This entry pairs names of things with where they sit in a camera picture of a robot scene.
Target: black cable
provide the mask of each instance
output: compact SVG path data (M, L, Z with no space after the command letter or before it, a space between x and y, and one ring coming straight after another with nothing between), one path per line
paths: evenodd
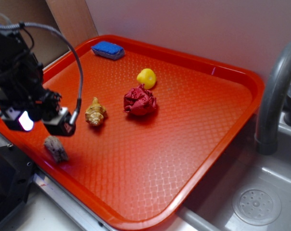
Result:
M24 32L26 32L28 34L28 36L30 37L32 45L31 45L31 47L29 49L32 50L33 47L34 47L34 39L33 39L32 35L30 34L30 32L28 32L25 28L22 28L22 30Z

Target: yellow ball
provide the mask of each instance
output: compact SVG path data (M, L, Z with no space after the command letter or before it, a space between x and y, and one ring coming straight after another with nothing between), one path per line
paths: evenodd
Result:
M151 69L145 68L138 74L137 81L144 83L144 88L148 90L155 85L156 75Z

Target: light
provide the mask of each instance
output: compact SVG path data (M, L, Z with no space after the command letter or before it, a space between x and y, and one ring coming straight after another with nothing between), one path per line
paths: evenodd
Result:
M32 130L34 122L29 118L28 112L24 111L18 119L20 125L25 131Z

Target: crumpled paper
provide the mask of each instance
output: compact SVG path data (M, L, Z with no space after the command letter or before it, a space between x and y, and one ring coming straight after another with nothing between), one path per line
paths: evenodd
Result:
M150 90L140 84L137 88L132 88L124 96L124 112L143 116L156 109L156 98Z

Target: red tray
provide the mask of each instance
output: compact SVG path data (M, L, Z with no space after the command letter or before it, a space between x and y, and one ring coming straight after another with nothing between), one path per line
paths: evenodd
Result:
M102 40L122 46L125 56L94 55L90 47ZM0 120L0 132L111 226L154 226L175 212L254 113L263 82L251 71L116 36L88 40L76 50L84 68L83 104L75 135L59 137L69 162L54 162L40 122L24 133ZM130 116L123 113L123 97L139 85L144 68L157 75L158 109ZM60 92L61 105L72 111L79 82L73 55L47 68L44 78L44 87ZM84 116L94 96L108 113L98 128Z

